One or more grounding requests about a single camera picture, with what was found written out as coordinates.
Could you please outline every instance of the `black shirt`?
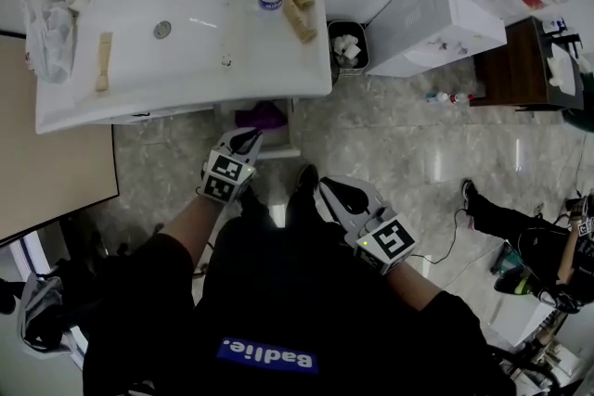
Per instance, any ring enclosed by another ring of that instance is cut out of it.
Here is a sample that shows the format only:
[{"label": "black shirt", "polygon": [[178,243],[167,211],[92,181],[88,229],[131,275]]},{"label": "black shirt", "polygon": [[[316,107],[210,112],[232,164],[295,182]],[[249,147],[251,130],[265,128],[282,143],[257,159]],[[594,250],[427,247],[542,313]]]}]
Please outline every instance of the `black shirt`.
[{"label": "black shirt", "polygon": [[514,394],[461,299],[442,292],[416,312],[324,235],[229,222],[196,308],[189,254],[153,237],[129,259],[92,329],[84,393],[120,394],[150,380],[167,395]]}]

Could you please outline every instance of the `person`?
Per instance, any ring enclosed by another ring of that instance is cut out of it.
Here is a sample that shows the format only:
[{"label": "person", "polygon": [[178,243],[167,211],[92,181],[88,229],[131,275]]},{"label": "person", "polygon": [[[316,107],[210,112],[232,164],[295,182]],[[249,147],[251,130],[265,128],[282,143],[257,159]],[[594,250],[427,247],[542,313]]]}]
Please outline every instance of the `person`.
[{"label": "person", "polygon": [[126,258],[89,331],[84,394],[515,394],[464,301],[405,262],[373,273],[317,213],[317,187],[304,167],[285,228],[247,191],[195,307],[192,273],[223,205],[194,198]]},{"label": "person", "polygon": [[594,241],[579,235],[586,198],[573,200],[569,231],[541,217],[494,205],[470,179],[462,183],[462,196],[474,229],[505,239],[544,289],[582,303],[594,301]]}]

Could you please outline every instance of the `black sleeve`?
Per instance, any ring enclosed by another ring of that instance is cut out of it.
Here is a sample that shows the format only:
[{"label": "black sleeve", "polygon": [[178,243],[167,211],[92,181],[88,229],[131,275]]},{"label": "black sleeve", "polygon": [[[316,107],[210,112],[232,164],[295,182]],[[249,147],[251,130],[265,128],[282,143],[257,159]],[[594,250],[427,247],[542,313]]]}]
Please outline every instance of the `black sleeve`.
[{"label": "black sleeve", "polygon": [[457,394],[515,395],[515,384],[491,354],[479,319],[459,297],[442,291],[420,313],[431,366]]},{"label": "black sleeve", "polygon": [[132,383],[183,384],[194,271],[187,250],[156,235],[122,265],[97,276],[103,300],[89,329],[85,396],[123,394]]}]

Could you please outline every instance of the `black shoe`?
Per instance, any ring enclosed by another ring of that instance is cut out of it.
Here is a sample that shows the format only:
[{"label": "black shoe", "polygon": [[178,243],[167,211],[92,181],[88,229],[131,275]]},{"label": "black shoe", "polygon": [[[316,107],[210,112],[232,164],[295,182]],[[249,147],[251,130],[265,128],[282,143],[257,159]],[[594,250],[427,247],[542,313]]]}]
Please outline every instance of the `black shoe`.
[{"label": "black shoe", "polygon": [[468,209],[471,198],[476,197],[479,192],[476,190],[476,186],[474,186],[474,182],[470,178],[465,178],[462,180],[462,187],[460,191],[464,197],[464,208]]},{"label": "black shoe", "polygon": [[303,191],[308,195],[314,195],[319,184],[319,173],[317,168],[311,163],[303,166],[297,175],[297,183],[295,186],[295,192]]}]

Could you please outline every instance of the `drain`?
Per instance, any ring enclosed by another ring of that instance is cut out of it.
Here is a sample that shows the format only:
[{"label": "drain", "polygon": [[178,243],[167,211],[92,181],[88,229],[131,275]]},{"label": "drain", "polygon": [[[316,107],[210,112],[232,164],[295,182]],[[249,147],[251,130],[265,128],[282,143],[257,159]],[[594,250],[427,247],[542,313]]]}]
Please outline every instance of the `drain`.
[{"label": "drain", "polygon": [[165,38],[169,33],[171,33],[171,23],[168,21],[160,21],[157,23],[155,30],[152,31],[155,38],[158,40],[162,40]]}]

